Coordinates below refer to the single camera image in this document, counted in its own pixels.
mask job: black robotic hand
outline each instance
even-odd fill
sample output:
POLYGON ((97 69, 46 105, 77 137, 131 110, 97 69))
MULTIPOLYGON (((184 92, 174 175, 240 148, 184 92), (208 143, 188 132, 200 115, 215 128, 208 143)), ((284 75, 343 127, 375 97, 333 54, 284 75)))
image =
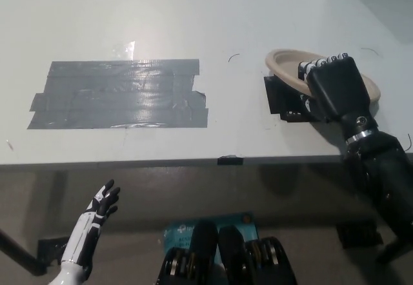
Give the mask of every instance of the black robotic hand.
POLYGON ((300 63, 300 79, 313 97, 302 96, 320 121, 340 124, 347 144, 345 164, 356 188, 401 241, 413 242, 413 169, 397 138, 378 130, 370 97, 353 58, 347 54, 300 63))

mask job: robotic hand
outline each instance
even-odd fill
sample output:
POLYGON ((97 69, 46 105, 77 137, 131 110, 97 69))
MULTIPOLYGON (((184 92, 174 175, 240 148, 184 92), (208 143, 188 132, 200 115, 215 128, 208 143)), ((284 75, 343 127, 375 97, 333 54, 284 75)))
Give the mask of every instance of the robotic hand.
POLYGON ((101 227, 117 211, 113 204, 119 200, 121 190, 119 187, 110 190, 114 183, 110 180, 104 185, 77 220, 61 260, 60 274, 51 285, 79 285, 89 278, 101 227))
MULTIPOLYGON (((340 124, 347 144, 345 164, 358 190, 372 200, 398 236, 396 249, 411 244, 413 168, 397 138, 378 130, 353 58, 339 54, 300 63, 298 76, 308 83, 313 95, 301 96, 306 109, 320 121, 340 124)), ((379 261, 388 262, 390 253, 379 261)))

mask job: gray floor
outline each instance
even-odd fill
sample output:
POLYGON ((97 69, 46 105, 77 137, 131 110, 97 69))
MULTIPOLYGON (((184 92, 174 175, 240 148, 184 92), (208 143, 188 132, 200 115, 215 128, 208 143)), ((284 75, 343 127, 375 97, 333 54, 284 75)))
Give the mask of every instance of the gray floor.
MULTIPOLYGON (((338 165, 139 168, 0 174, 0 228, 35 253, 39 238, 70 234, 102 183, 122 187, 119 211, 103 228, 88 284, 153 284, 172 221, 252 211, 261 237, 283 243, 299 284, 412 284, 413 254, 386 269, 380 248, 343 251, 337 222, 377 218, 338 165)), ((384 225, 385 242, 394 237, 384 225)), ((0 254, 0 284, 47 284, 0 254)))

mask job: duct tape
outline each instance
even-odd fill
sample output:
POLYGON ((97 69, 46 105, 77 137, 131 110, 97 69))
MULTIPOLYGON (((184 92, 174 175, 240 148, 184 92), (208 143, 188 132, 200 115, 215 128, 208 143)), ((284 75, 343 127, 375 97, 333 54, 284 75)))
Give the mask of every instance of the duct tape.
POLYGON ((52 62, 28 129, 207 127, 198 59, 52 62))
POLYGON ((36 112, 28 129, 205 128, 208 109, 36 112))
POLYGON ((185 107, 205 108, 205 96, 198 92, 191 92, 174 101, 172 93, 165 92, 107 93, 85 90, 68 95, 37 93, 30 111, 150 110, 185 107))
POLYGON ((199 59, 54 61, 50 77, 199 75, 199 59))

